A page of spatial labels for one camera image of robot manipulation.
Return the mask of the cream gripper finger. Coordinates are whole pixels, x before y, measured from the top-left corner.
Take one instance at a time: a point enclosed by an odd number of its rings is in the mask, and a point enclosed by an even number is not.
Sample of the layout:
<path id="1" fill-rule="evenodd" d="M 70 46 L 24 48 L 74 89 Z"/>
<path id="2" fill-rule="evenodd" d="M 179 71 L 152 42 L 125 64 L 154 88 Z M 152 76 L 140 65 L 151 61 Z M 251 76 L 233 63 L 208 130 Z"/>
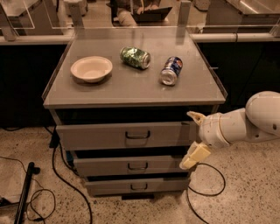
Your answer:
<path id="1" fill-rule="evenodd" d="M 198 113 L 198 112 L 194 112 L 194 111 L 188 111 L 186 114 L 189 117 L 191 117 L 194 120 L 194 122 L 199 126 L 202 124 L 202 122 L 206 118 L 205 115 Z"/>
<path id="2" fill-rule="evenodd" d="M 201 162 L 211 154 L 210 149 L 204 143 L 193 142 L 187 153 L 182 158 L 179 167 L 182 170 L 188 170 L 194 167 L 198 162 Z"/>

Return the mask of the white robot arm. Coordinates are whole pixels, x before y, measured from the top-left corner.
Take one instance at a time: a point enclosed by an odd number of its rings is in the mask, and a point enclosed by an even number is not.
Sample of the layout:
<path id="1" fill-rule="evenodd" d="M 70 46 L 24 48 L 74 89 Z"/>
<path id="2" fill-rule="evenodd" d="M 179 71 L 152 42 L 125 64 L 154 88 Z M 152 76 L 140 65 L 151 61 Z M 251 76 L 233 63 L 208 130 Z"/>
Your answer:
<path id="1" fill-rule="evenodd" d="M 200 143 L 193 142 L 179 164 L 182 170 L 194 167 L 211 154 L 233 143 L 264 142 L 280 137 L 280 94 L 262 91 L 252 95 L 244 108 L 227 113 L 187 113 L 199 126 Z"/>

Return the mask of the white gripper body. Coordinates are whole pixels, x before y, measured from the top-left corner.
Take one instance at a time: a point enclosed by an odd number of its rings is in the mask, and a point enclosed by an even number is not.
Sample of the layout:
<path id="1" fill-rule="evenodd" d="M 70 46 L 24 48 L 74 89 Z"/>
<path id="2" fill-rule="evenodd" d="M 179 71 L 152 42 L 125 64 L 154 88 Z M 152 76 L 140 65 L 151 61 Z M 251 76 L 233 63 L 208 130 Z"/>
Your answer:
<path id="1" fill-rule="evenodd" d="M 199 126 L 199 138 L 207 146 L 219 149 L 229 146 L 221 132 L 221 113 L 206 116 Z"/>

